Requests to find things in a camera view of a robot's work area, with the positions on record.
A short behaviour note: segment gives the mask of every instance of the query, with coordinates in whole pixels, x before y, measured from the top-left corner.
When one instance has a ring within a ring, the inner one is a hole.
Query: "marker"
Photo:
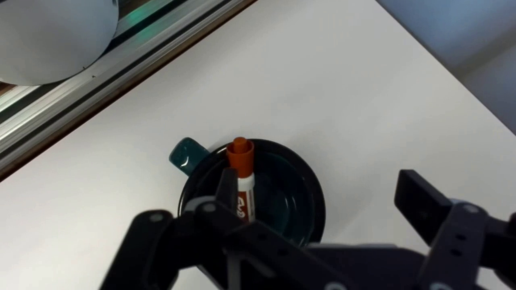
[[[245,220],[254,220],[254,144],[253,141],[236,136],[225,147],[228,165],[236,175],[236,215]]]

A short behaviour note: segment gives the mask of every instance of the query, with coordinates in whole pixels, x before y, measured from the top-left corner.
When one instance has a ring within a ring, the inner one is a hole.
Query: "gray wall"
[[[378,0],[516,131],[514,0]]]

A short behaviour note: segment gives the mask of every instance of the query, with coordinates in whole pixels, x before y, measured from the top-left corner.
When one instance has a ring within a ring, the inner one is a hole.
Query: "orange marker cap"
[[[236,170],[236,176],[248,176],[253,173],[254,165],[254,143],[236,136],[225,147],[227,160]]]

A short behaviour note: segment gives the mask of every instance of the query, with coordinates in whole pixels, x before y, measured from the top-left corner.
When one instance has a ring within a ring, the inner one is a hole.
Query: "metal rail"
[[[0,180],[253,1],[151,0],[120,19],[111,46],[80,73],[11,88],[0,106]]]

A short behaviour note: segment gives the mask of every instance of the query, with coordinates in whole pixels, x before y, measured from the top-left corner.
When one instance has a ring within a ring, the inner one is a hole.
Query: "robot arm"
[[[414,170],[399,172],[395,204],[430,244],[427,255],[395,246],[298,247],[261,222],[241,223],[219,197],[230,189],[225,172],[216,199],[198,201],[175,218],[167,210],[138,214],[101,290],[170,288],[190,265],[219,288],[470,290],[480,288],[480,265],[514,288],[514,222],[470,202],[451,202]]]

